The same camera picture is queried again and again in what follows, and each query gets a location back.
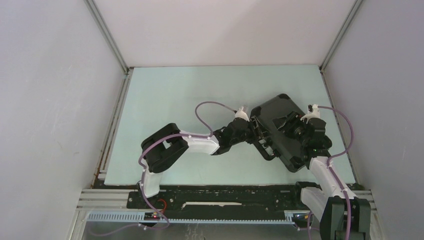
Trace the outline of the black poker case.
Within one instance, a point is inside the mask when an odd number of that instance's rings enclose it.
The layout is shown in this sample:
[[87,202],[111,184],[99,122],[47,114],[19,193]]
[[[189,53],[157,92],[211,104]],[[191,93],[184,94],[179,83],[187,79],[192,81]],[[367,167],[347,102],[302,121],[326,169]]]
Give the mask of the black poker case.
[[255,147],[267,161],[279,158],[288,171],[309,167],[313,158],[330,157],[332,141],[316,104],[304,113],[285,93],[253,108]]

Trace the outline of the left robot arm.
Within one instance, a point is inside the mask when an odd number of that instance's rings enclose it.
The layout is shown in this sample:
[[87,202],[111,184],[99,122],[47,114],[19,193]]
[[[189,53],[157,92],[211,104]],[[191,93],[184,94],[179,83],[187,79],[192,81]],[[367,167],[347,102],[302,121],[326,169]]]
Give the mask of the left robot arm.
[[167,124],[140,144],[142,153],[138,163],[143,170],[138,183],[141,190],[138,201],[145,208],[156,206],[163,172],[184,154],[222,155],[232,146],[243,142],[252,144],[256,140],[252,124],[240,117],[210,134],[190,133],[180,130],[176,123]]

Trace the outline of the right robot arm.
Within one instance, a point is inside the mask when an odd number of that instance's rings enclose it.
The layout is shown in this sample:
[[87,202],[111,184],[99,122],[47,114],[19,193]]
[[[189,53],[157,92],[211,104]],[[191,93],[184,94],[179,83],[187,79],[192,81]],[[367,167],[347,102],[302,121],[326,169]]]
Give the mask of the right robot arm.
[[371,205],[359,198],[342,181],[330,155],[331,140],[326,135],[327,123],[318,109],[304,116],[293,111],[272,121],[285,137],[300,144],[302,160],[312,172],[318,186],[306,186],[291,194],[291,204],[297,209],[306,206],[319,221],[323,240],[369,240]]

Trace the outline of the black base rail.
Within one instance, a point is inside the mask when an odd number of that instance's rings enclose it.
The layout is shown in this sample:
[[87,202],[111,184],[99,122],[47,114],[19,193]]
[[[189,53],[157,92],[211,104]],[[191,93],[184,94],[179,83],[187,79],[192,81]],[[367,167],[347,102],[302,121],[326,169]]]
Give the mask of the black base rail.
[[297,185],[162,185],[144,200],[139,188],[129,192],[127,209],[164,210],[170,220],[285,221],[308,214]]

